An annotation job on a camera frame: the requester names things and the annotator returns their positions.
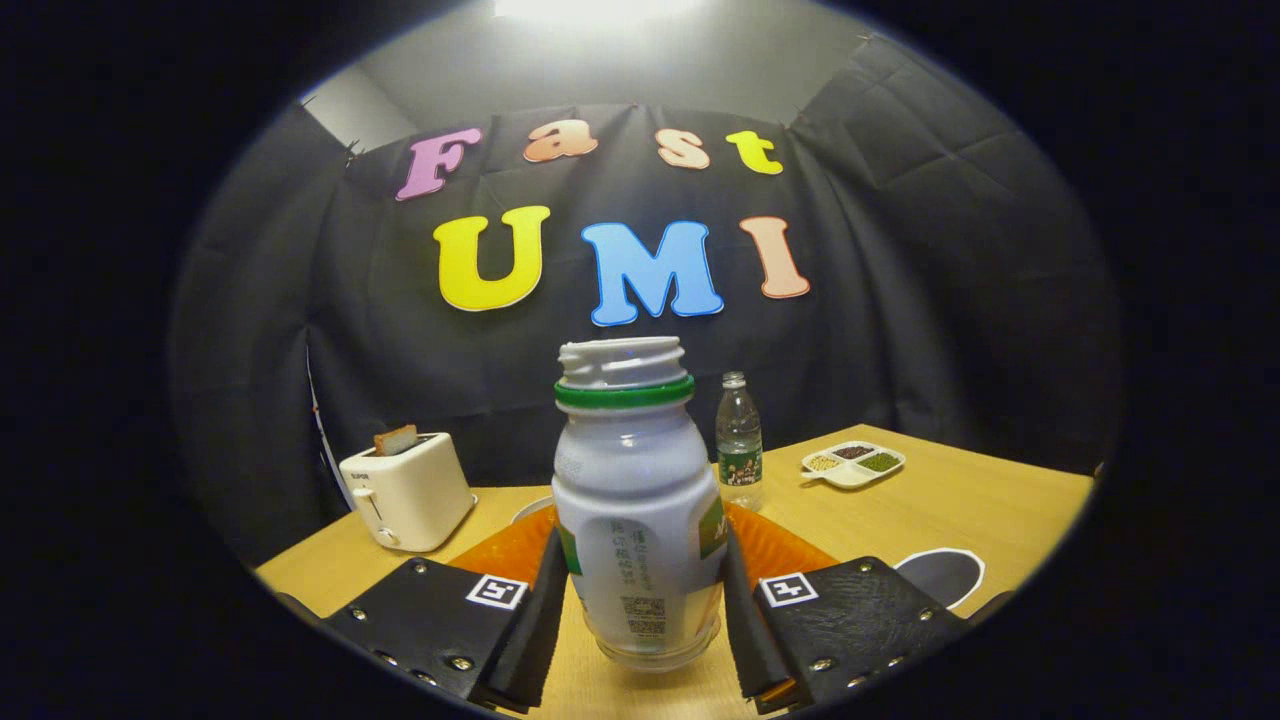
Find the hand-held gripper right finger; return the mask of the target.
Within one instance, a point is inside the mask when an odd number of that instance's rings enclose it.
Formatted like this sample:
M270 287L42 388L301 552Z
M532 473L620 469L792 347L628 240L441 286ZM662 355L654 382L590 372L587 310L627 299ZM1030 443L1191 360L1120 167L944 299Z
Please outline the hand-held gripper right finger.
M758 512L724 516L724 625L759 714L859 694L972 626L877 557L840 562Z

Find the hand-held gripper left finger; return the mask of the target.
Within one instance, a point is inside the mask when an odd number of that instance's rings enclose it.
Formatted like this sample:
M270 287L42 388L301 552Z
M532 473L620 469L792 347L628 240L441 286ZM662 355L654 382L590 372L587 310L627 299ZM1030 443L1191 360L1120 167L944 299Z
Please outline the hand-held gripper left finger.
M444 564L411 557L321 620L420 683L518 714L543 703L568 566L553 506Z

